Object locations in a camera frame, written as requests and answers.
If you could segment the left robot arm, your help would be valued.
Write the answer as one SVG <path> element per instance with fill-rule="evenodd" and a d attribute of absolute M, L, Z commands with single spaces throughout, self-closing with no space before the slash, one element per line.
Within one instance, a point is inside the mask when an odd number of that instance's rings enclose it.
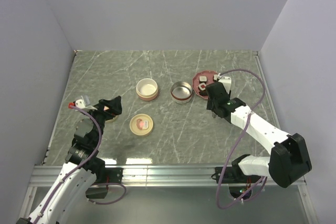
<path fill-rule="evenodd" d="M 85 118 L 76 125 L 71 148 L 50 190 L 35 210 L 17 223 L 65 223 L 71 209 L 91 186 L 102 187 L 106 193 L 109 185 L 121 184 L 122 169 L 110 172 L 105 161 L 97 157 L 106 121 L 122 113 L 121 96 L 100 99 L 95 105 L 81 96 L 68 108 Z"/>

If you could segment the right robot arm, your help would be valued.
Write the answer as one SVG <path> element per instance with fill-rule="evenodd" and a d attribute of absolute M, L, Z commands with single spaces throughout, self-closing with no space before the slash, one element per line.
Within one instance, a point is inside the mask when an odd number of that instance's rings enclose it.
<path fill-rule="evenodd" d="M 312 170 L 312 164 L 304 138 L 295 133 L 284 132 L 262 117 L 239 98 L 231 99 L 220 82 L 206 87 L 207 109 L 230 124 L 245 130 L 263 146 L 268 157 L 242 155 L 232 161 L 229 176 L 243 182 L 249 176 L 271 177 L 282 188 Z"/>

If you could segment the sushi roll red centre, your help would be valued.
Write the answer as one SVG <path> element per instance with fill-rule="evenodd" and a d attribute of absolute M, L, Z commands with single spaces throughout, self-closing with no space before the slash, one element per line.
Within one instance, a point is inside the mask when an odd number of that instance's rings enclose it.
<path fill-rule="evenodd" d="M 205 91 L 206 90 L 206 83 L 200 83 L 198 85 L 198 89 L 199 89 L 200 92 Z"/>

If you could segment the sushi roll white top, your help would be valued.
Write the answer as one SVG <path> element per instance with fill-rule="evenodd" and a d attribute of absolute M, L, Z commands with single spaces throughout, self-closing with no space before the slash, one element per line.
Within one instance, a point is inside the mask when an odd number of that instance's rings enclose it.
<path fill-rule="evenodd" d="M 199 83 L 206 83 L 207 82 L 207 76 L 199 76 L 198 80 L 199 80 Z"/>

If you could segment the pink octagonal plate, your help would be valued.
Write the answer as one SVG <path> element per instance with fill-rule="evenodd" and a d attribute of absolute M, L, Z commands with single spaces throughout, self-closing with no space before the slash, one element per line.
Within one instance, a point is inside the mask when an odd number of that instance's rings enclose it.
<path fill-rule="evenodd" d="M 215 75 L 215 74 L 218 75 L 218 73 L 216 71 L 213 71 L 213 70 L 204 70 L 204 71 L 198 72 L 195 75 L 195 77 L 192 79 L 192 88 L 195 91 L 195 93 L 196 93 L 197 96 L 199 96 L 199 97 L 201 97 L 201 98 L 203 98 L 205 100 L 208 99 L 208 96 L 204 96 L 203 97 L 203 96 L 201 96 L 199 94 L 199 92 L 200 92 L 199 89 L 198 89 L 198 85 L 200 84 L 199 80 L 198 80 L 199 76 L 207 76 L 206 86 L 208 86 L 208 85 L 214 83 L 214 81 L 213 81 L 213 75 Z"/>

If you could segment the steel bowl red band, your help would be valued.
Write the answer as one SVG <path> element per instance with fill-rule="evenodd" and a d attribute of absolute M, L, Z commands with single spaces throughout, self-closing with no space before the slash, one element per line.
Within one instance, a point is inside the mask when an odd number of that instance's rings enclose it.
<path fill-rule="evenodd" d="M 188 103 L 193 95 L 191 85 L 184 81 L 178 81 L 170 89 L 172 100 L 178 104 Z"/>

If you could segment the cream lid with label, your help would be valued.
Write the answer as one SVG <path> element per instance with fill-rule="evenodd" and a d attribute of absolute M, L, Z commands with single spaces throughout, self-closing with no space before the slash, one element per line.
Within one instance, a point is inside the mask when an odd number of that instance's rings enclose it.
<path fill-rule="evenodd" d="M 153 131 L 154 122 L 147 114 L 137 114 L 130 120 L 129 127 L 134 135 L 147 136 Z"/>

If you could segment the pink bowl white inside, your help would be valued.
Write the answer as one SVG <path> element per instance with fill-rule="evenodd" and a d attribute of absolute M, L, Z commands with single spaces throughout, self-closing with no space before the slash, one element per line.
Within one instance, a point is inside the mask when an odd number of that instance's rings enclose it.
<path fill-rule="evenodd" d="M 141 79 L 136 85 L 138 97 L 143 101 L 152 101 L 158 96 L 159 87 L 151 78 Z"/>

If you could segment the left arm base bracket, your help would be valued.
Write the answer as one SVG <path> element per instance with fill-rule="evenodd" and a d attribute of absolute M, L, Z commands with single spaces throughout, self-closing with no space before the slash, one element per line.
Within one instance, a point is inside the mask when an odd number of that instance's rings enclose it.
<path fill-rule="evenodd" d="M 103 175 L 98 177 L 93 185 L 87 189 L 86 197 L 91 200 L 105 199 L 110 186 L 119 187 L 122 182 L 123 168 L 107 167 Z"/>

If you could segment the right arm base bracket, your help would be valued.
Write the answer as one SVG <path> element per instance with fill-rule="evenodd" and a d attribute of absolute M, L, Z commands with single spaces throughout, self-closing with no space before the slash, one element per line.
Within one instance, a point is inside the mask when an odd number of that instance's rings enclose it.
<path fill-rule="evenodd" d="M 244 154 L 239 158 L 232 161 L 231 166 L 227 166 L 224 172 L 222 184 L 251 184 L 257 182 L 261 176 L 257 175 L 244 175 L 238 166 L 243 158 L 248 157 L 249 154 Z"/>

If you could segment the aluminium front rail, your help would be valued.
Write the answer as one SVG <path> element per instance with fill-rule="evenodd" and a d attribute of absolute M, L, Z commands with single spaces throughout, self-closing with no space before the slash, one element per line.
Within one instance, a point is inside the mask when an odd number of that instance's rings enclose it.
<path fill-rule="evenodd" d="M 133 187 L 202 187 L 216 186 L 219 164 L 123 165 L 120 182 Z M 50 187 L 61 166 L 35 166 L 29 187 Z"/>

